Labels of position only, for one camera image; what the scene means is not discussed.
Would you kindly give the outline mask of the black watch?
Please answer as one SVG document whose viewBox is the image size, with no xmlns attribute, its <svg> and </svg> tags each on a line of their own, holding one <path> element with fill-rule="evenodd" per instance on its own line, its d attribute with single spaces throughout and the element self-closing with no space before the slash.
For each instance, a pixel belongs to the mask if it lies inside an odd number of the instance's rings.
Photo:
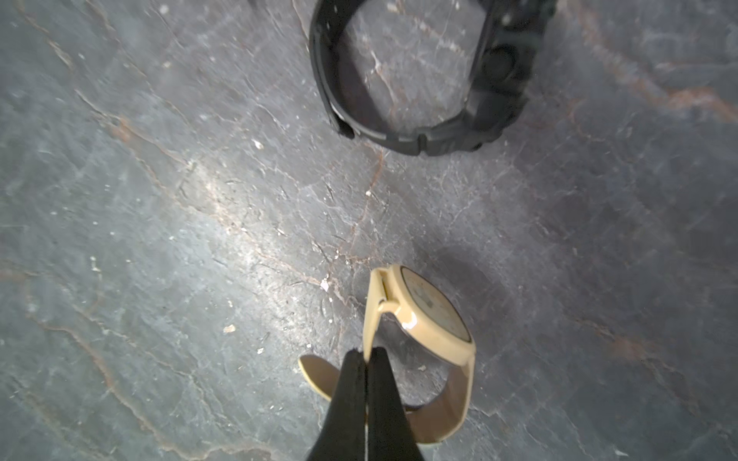
<svg viewBox="0 0 738 461">
<path fill-rule="evenodd" d="M 371 129 L 344 105 L 336 48 L 359 1 L 320 1 L 309 28 L 309 55 L 319 96 L 340 136 L 366 138 L 406 156 L 430 157 L 475 152 L 498 139 L 522 113 L 547 25 L 557 11 L 553 1 L 486 1 L 484 26 L 469 74 L 469 92 L 454 117 L 408 133 Z"/>
</svg>

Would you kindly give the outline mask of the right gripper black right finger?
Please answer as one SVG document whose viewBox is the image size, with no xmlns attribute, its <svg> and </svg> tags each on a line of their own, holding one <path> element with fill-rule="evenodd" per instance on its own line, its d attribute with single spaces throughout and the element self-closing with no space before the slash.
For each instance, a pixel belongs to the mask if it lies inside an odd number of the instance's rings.
<svg viewBox="0 0 738 461">
<path fill-rule="evenodd" d="M 367 365 L 367 460 L 417 460 L 424 457 L 415 442 L 387 352 L 372 350 Z"/>
</svg>

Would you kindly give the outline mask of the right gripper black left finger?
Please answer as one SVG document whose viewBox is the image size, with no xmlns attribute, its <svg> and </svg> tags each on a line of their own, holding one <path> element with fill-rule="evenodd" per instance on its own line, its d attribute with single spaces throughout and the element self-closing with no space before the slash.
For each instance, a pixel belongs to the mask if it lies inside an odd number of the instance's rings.
<svg viewBox="0 0 738 461">
<path fill-rule="evenodd" d="M 362 353 L 346 353 L 323 428 L 307 460 L 365 459 L 366 364 Z"/>
</svg>

